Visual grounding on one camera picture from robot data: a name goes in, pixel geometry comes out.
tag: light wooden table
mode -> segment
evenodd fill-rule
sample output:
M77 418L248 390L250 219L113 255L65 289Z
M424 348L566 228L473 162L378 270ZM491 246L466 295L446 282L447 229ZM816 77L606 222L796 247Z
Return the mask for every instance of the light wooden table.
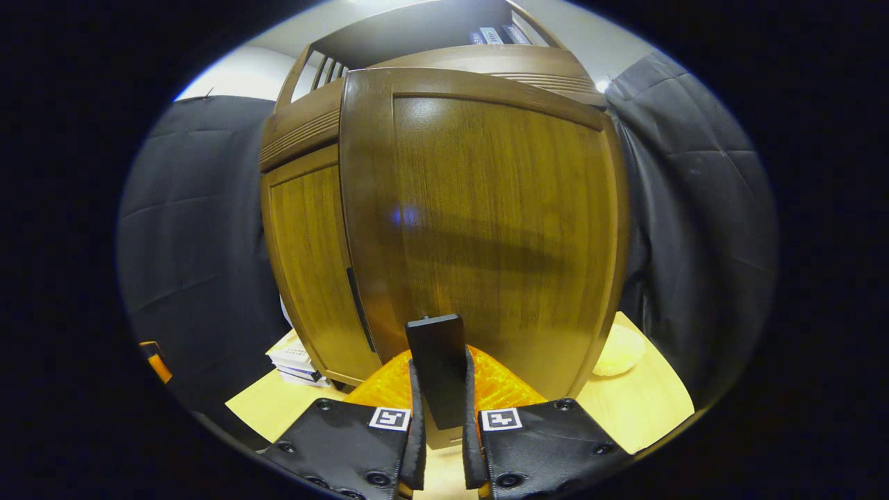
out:
M622 312L614 323L637 331ZM692 399L667 360L643 335L645 355L627 373L591 375L577 401L608 434L634 454L652 445L694 413ZM274 442L317 398L342 400L333 387L285 382L276 370L244 389L226 406L260 436ZM426 485L417 500L477 499L464 489L461 447L427 448Z

